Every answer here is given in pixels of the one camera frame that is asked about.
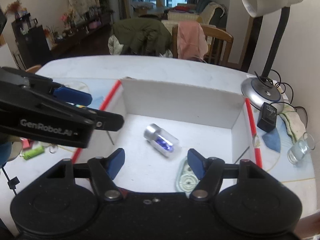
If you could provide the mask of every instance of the lamp base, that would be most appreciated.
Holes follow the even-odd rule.
[[[256,77],[244,80],[241,84],[241,91],[258,110],[260,110],[264,102],[270,104],[273,102],[283,102],[284,100],[282,94],[280,94],[273,84],[270,83],[267,86]],[[277,114],[283,111],[283,103],[274,103],[272,105],[277,109]]]

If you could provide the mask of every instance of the black power adapter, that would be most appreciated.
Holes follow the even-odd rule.
[[[271,104],[263,103],[260,109],[257,126],[265,132],[271,132],[276,128],[276,121],[277,109]]]

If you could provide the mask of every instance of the water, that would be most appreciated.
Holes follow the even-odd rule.
[[[296,164],[303,159],[303,157],[310,152],[308,143],[300,138],[288,151],[288,159],[292,164]]]

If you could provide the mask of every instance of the sofa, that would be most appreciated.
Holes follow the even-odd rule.
[[[168,20],[162,20],[164,26],[172,34],[172,27],[178,25],[179,21],[198,21],[199,23],[214,25],[217,28],[225,29],[227,25],[227,12],[223,5],[211,0],[199,0],[195,4],[178,4],[188,6],[191,13],[168,12]]]

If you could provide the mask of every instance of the green battery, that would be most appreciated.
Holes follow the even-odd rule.
[[[32,150],[26,151],[23,153],[23,158],[25,160],[31,159],[33,157],[36,157],[38,155],[40,155],[41,153],[44,153],[44,147],[43,146],[39,146],[37,148],[34,148]]]

